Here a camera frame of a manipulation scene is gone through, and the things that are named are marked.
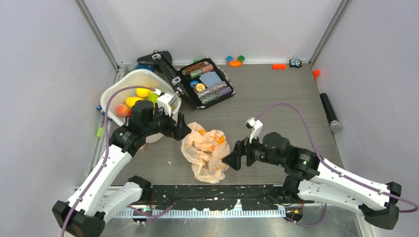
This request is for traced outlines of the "translucent plastic bag banana print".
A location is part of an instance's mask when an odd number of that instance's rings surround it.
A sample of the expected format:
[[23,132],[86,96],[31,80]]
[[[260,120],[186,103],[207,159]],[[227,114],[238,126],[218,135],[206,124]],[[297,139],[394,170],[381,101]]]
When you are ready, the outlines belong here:
[[200,124],[188,124],[191,129],[181,141],[181,152],[191,163],[194,178],[200,182],[216,184],[225,178],[229,166],[222,159],[230,154],[230,146],[221,130],[205,130]]

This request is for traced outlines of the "green fake pear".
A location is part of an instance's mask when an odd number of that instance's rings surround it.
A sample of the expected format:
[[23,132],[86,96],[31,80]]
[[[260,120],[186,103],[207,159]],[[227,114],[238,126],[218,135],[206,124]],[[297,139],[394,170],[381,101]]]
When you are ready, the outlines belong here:
[[147,100],[151,101],[153,104],[157,103],[158,98],[159,94],[155,93],[154,91],[150,91],[150,93],[147,96]]

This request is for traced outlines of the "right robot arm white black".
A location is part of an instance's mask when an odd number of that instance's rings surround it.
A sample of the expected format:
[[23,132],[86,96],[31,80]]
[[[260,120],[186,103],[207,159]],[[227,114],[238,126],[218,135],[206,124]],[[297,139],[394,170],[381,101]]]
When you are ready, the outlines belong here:
[[317,201],[362,214],[369,224],[385,230],[394,229],[399,207],[393,196],[400,196],[401,185],[374,182],[331,163],[304,148],[294,147],[277,132],[262,141],[245,138],[235,143],[233,151],[222,162],[238,171],[241,158],[246,165],[254,162],[282,167],[287,174],[282,196],[287,202]]

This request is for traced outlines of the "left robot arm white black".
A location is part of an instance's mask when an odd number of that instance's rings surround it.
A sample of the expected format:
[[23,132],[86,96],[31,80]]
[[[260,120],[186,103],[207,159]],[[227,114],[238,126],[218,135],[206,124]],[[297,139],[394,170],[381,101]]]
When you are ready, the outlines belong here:
[[177,141],[191,133],[184,114],[173,119],[170,106],[141,100],[131,108],[123,126],[108,138],[107,148],[99,163],[77,191],[67,201],[57,201],[52,212],[61,228],[61,236],[98,237],[105,225],[121,210],[134,202],[147,204],[151,200],[151,183],[133,176],[117,191],[105,196],[119,172],[146,143],[146,138],[162,134]]

